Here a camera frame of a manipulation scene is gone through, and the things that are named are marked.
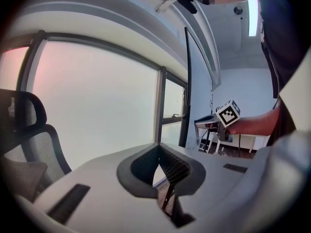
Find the headrest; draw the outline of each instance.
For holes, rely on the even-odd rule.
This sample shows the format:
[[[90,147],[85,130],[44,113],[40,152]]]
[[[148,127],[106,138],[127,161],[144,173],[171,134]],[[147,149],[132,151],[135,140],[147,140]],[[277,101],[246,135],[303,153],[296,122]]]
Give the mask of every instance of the headrest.
[[[47,115],[40,99],[32,93],[0,89],[0,141],[43,127]]]

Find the ceiling mount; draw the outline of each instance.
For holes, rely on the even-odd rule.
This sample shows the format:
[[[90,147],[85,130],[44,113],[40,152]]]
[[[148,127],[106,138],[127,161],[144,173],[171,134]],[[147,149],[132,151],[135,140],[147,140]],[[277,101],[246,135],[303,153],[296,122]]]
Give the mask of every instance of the ceiling mount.
[[[177,0],[183,7],[185,7],[191,14],[196,14],[198,11],[192,4],[193,0]]]

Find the white wall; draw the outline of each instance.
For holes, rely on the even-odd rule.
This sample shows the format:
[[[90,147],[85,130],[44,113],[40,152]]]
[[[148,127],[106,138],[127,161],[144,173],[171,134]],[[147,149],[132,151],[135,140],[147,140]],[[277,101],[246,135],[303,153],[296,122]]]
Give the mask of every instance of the white wall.
[[[189,35],[190,57],[191,57],[191,109],[188,127],[186,148],[198,151],[199,144],[196,140],[194,121],[210,114],[210,100],[212,90],[212,79],[204,58],[195,41]]]
[[[0,88],[16,90],[20,66],[28,47],[13,49],[0,57]]]
[[[157,71],[113,52],[47,42],[33,93],[72,169],[154,141]]]
[[[233,99],[241,110],[242,117],[253,117],[270,111],[276,102],[273,98],[271,74],[269,69],[237,68],[222,70],[222,84],[213,93],[213,112],[228,100]],[[256,137],[254,149],[260,149],[265,137]],[[233,137],[238,146],[239,137]],[[241,137],[241,148],[249,148],[251,138]]]

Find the window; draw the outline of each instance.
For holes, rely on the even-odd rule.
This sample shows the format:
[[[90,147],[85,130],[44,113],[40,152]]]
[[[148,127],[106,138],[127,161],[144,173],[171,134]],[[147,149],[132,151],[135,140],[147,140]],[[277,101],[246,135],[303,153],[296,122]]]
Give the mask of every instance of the window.
[[[165,98],[164,98],[164,113],[163,117],[181,116],[184,97],[184,88],[176,83],[166,80]]]
[[[0,88],[16,90],[20,66],[28,47],[13,49],[3,53],[0,60]]]
[[[33,93],[75,169],[90,159],[154,142],[156,82],[155,69],[122,55],[48,41]]]
[[[178,145],[185,89],[166,80],[161,142]]]

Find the metal stand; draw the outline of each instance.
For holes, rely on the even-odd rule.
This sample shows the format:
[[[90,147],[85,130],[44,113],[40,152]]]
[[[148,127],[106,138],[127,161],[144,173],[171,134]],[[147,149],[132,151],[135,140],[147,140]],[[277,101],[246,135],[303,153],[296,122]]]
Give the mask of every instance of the metal stand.
[[[170,198],[174,195],[173,193],[174,187],[170,184],[169,189],[167,190],[163,205],[162,205],[162,210],[165,212],[166,206],[170,201]]]
[[[208,142],[208,139],[209,139],[209,130],[207,131],[207,135],[206,135],[206,141],[205,141],[205,145],[204,145],[204,153],[207,151],[207,142]]]

